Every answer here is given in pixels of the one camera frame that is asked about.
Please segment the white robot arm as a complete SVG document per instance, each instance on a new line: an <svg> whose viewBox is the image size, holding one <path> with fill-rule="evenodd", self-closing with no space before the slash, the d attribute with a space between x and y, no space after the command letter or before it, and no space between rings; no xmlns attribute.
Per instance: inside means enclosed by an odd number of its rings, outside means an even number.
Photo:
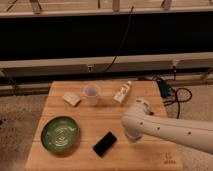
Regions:
<svg viewBox="0 0 213 171"><path fill-rule="evenodd" d="M126 136L137 140L143 134L213 154L213 122L151 115L151 105L136 98L121 118Z"/></svg>

